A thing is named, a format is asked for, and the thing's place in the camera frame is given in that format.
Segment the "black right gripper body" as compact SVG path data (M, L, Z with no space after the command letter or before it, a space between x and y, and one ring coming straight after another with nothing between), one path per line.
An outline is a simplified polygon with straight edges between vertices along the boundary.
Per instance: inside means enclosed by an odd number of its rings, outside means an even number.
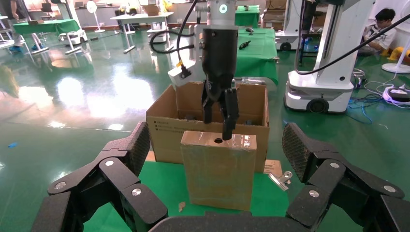
M214 102L220 100L236 70L238 28L204 29L202 68L206 76L205 91Z

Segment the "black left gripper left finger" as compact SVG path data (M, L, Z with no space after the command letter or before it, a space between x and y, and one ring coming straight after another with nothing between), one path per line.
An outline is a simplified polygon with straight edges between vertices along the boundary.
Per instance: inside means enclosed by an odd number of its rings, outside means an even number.
M103 205L111 204L133 232L147 232L168 217L165 204L140 180L150 150L148 124L109 141L85 166L54 181L42 201L33 232L81 232Z

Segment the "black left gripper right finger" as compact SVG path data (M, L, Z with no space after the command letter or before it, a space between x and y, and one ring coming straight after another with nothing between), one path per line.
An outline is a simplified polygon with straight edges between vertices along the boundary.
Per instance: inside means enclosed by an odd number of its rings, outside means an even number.
M295 123L286 124L282 149L304 188L286 216L314 232L336 205L365 232L407 232L410 203L404 192L348 162L331 144L309 138Z

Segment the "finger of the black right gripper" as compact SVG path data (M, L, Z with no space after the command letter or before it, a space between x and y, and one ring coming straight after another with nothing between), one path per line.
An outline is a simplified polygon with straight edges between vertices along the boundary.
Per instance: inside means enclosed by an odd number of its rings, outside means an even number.
M213 100L209 97L207 87L208 87L207 81L204 80L204 88L202 92L202 108L203 108L203 121L205 124L209 124L212 122L212 105L213 105Z
M233 130L239 118L236 89L229 88L224 90L219 98L219 104L223 116L222 139L226 141L232 138Z

